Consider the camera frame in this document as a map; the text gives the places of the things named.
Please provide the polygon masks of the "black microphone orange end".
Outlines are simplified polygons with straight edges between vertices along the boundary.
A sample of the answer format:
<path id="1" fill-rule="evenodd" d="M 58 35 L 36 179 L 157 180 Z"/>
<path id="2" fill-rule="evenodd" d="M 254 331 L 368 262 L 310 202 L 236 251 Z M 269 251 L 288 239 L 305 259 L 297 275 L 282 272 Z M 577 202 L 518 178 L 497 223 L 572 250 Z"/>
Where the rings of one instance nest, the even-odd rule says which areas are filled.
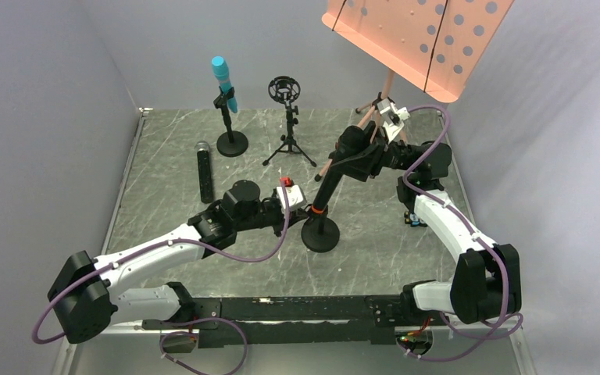
<path id="1" fill-rule="evenodd" d="M 335 156 L 332 158 L 329 167 L 323 175 L 316 197 L 311 204 L 310 211 L 313 215 L 319 215 L 326 210 L 330 198 L 344 176 L 341 164 L 345 160 L 346 157 Z"/>

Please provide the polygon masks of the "black small desk mic stand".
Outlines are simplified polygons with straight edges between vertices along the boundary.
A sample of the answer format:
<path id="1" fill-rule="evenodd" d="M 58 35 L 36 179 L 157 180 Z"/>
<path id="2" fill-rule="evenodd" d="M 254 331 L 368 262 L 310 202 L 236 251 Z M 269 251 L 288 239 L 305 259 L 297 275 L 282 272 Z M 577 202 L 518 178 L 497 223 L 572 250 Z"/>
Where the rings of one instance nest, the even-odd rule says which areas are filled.
<path id="1" fill-rule="evenodd" d="M 308 250 L 326 253 L 333 250 L 340 239 L 338 225 L 328 217 L 326 212 L 308 211 L 308 218 L 303 223 L 301 239 Z"/>

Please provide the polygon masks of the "black clip desk mic stand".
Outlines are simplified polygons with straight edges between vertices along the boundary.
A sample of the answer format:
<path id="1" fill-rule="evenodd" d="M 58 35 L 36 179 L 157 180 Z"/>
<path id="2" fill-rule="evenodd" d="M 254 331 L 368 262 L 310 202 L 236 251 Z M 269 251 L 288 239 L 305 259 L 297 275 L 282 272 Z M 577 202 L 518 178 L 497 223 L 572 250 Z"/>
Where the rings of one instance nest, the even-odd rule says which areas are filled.
<path id="1" fill-rule="evenodd" d="M 216 142 L 217 151 L 226 157 L 237 157 L 246 152 L 248 149 L 248 139 L 239 131 L 232 129 L 232 121 L 230 118 L 230 110 L 228 101 L 234 98 L 234 88 L 230 88 L 226 92 L 220 92 L 215 98 L 213 104 L 216 109 L 219 109 L 223 118 L 223 123 L 226 127 L 226 132 L 221 134 Z"/>

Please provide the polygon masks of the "blue microphone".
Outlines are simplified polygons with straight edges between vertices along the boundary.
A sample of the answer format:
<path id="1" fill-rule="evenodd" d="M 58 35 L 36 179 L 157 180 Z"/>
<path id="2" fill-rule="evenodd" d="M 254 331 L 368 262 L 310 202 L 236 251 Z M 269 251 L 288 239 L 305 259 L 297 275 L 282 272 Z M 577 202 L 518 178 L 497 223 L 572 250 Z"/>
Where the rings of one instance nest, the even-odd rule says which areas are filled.
<path id="1" fill-rule="evenodd" d="M 212 58 L 211 64 L 213 75 L 219 82 L 220 90 L 224 94 L 227 94 L 233 88 L 230 81 L 230 70 L 227 61 L 224 57 L 216 55 Z M 238 112 L 238 104 L 235 95 L 232 95 L 231 98 L 227 100 L 227 106 L 232 113 Z"/>

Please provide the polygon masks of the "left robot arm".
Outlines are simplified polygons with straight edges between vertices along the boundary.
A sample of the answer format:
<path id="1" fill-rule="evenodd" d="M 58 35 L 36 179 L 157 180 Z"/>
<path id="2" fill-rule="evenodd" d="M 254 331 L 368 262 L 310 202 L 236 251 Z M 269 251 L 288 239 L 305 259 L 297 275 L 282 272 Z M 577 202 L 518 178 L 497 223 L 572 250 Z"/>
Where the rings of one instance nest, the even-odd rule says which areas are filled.
<path id="1" fill-rule="evenodd" d="M 185 263 L 219 254 L 245 262 L 225 250 L 238 233 L 270 227 L 284 241 L 288 228 L 307 217 L 302 188 L 290 178 L 280 179 L 270 197 L 261 198 L 259 186 L 239 180 L 223 197 L 209 204 L 167 234 L 110 255 L 86 251 L 67 258 L 48 292 L 47 313 L 54 313 L 61 338 L 71 344 L 88 341 L 107 327 L 135 320 L 172 324 L 191 322 L 195 302 L 180 282 L 139 288 L 142 281 Z"/>

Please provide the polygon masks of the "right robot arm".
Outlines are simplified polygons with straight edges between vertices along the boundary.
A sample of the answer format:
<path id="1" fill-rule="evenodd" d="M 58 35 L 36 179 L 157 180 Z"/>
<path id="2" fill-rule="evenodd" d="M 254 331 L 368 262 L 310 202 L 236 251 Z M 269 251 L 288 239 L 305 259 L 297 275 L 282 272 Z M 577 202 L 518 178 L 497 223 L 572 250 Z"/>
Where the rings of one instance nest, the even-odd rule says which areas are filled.
<path id="1" fill-rule="evenodd" d="M 425 280 L 404 286 L 405 313 L 451 314 L 463 323 L 501 323 L 521 309 L 520 257 L 512 245 L 484 235 L 452 203 L 441 184 L 452 163 L 449 145 L 369 139 L 373 130 L 348 127 L 330 154 L 329 173 L 367 181 L 383 168 L 401 170 L 398 200 L 409 223 L 428 226 L 455 260 L 449 282 Z"/>

